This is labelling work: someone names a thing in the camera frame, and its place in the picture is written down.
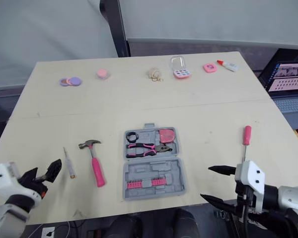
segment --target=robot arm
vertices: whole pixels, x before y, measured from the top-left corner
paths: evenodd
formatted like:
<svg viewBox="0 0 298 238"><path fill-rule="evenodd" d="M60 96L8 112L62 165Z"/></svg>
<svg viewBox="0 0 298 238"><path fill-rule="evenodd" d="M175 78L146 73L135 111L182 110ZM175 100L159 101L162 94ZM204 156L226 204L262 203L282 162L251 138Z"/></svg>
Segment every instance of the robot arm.
<svg viewBox="0 0 298 238"><path fill-rule="evenodd" d="M237 217L249 217L281 238L298 238L298 187L265 185L265 174L253 161L238 164L236 168L212 166L209 170L235 175L237 205L201 194L209 203ZM254 213L248 213L248 208L253 209Z"/></svg>
<svg viewBox="0 0 298 238"><path fill-rule="evenodd" d="M22 235L30 210L40 204L48 190L42 182L54 182L61 168L61 160L56 160L41 177L36 178L37 168L20 177L14 162L0 164L0 195L7 199L0 206L0 238Z"/></svg>

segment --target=tool case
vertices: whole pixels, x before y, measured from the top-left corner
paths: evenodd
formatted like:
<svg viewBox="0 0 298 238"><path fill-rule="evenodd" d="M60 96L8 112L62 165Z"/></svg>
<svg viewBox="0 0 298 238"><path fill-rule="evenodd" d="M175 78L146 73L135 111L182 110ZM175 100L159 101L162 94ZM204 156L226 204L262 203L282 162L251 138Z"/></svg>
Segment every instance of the tool case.
<svg viewBox="0 0 298 238"><path fill-rule="evenodd" d="M159 130L171 129L175 133L173 142L162 144ZM155 146L166 145L171 151L157 152L155 155L127 158L127 154L141 154L148 148L128 148L131 145L126 136L135 132L138 139L135 143L153 143ZM124 136L123 197L125 200L137 200L175 196L185 193L186 186L179 153L178 138L173 127L155 128L154 123L146 123L144 129L130 130Z"/></svg>

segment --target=pink round container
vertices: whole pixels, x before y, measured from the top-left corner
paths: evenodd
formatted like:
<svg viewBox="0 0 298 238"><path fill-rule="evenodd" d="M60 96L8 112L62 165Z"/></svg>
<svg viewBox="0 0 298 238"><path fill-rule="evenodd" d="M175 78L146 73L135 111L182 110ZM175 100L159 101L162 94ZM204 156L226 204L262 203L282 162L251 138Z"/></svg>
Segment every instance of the pink round container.
<svg viewBox="0 0 298 238"><path fill-rule="evenodd" d="M99 71L97 71L97 76L100 79L106 79L106 78L108 78L109 74L108 74L107 70L102 68Z"/></svg>

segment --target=claw hammer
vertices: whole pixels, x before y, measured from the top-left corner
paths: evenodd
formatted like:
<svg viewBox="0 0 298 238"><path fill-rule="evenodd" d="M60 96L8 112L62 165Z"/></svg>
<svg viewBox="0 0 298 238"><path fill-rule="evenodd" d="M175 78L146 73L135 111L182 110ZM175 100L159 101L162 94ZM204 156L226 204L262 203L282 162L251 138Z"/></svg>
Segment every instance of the claw hammer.
<svg viewBox="0 0 298 238"><path fill-rule="evenodd" d="M101 143L101 142L98 140L87 140L87 141L85 141L85 143L79 144L78 147L80 149L83 149L87 146L89 147L89 151L91 154L91 164L92 164L92 167L94 170L97 187L102 187L105 185L105 179L104 179L103 173L100 168L100 163L99 163L98 159L96 158L96 156L94 156L94 153L93 153L93 144L95 144L95 143Z"/></svg>

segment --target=laptop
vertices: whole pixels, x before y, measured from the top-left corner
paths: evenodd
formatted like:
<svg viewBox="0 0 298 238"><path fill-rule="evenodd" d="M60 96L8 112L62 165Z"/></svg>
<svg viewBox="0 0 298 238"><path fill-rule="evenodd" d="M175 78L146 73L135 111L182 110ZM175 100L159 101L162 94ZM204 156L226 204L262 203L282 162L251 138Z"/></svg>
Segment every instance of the laptop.
<svg viewBox="0 0 298 238"><path fill-rule="evenodd" d="M277 62L260 80L292 129L298 129L298 61Z"/></svg>

